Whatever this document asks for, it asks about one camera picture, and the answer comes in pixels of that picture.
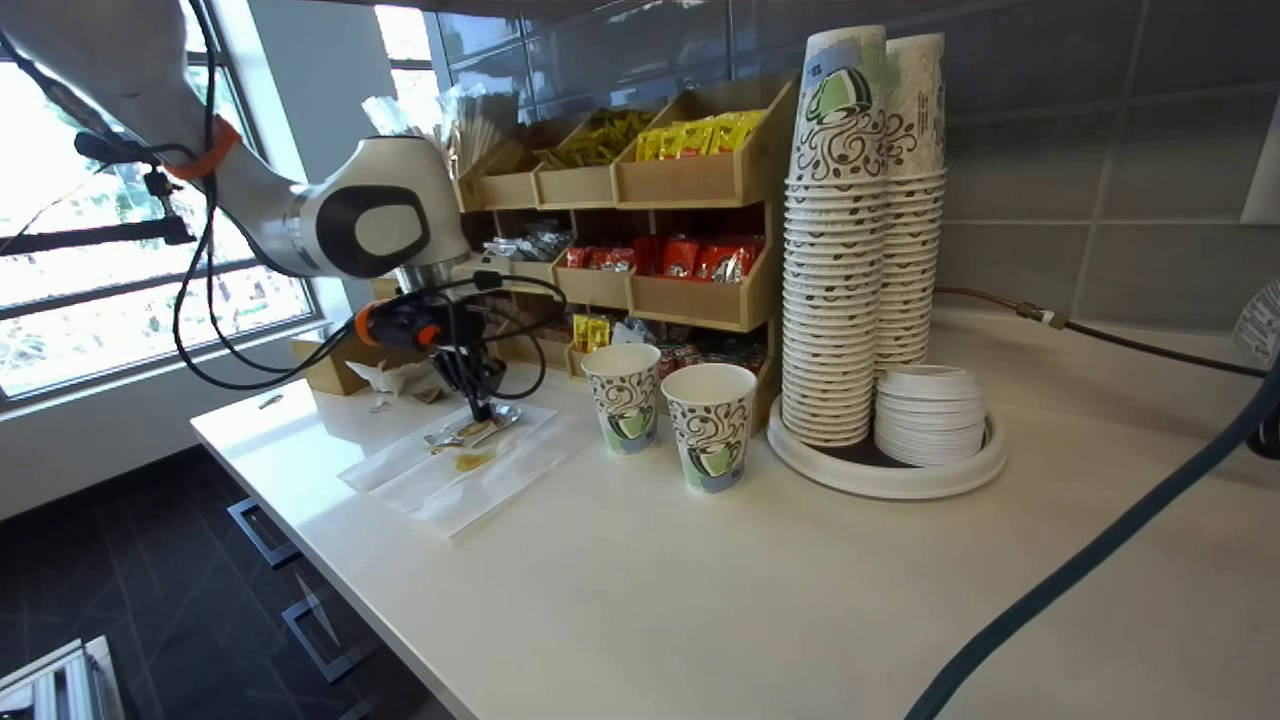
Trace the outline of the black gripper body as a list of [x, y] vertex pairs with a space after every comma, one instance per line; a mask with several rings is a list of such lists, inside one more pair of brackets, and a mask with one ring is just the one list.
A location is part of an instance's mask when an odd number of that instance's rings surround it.
[[468, 401], [492, 401], [500, 362], [489, 357], [485, 317], [444, 290], [406, 290], [355, 311], [362, 349], [430, 357], [437, 370]]

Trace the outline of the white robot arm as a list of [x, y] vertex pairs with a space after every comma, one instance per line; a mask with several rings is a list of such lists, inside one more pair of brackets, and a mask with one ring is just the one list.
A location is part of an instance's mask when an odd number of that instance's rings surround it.
[[449, 268], [468, 257], [444, 152], [372, 135], [320, 184], [289, 184], [184, 80], [176, 0], [0, 0], [0, 33], [56, 90], [77, 87], [167, 177], [203, 190], [276, 271], [355, 274]]

